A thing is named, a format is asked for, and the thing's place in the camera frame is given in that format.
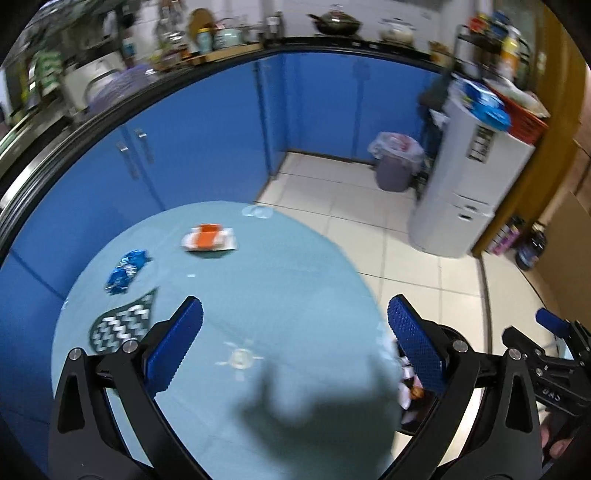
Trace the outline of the person's right hand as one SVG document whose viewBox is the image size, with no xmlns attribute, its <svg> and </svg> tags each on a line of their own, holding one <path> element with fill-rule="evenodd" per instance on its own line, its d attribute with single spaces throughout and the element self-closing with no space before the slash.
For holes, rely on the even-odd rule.
<svg viewBox="0 0 591 480">
<path fill-rule="evenodd" d="M 557 460 L 572 442 L 581 427 L 582 418 L 560 410 L 547 410 L 540 425 L 544 463 Z"/>
</svg>

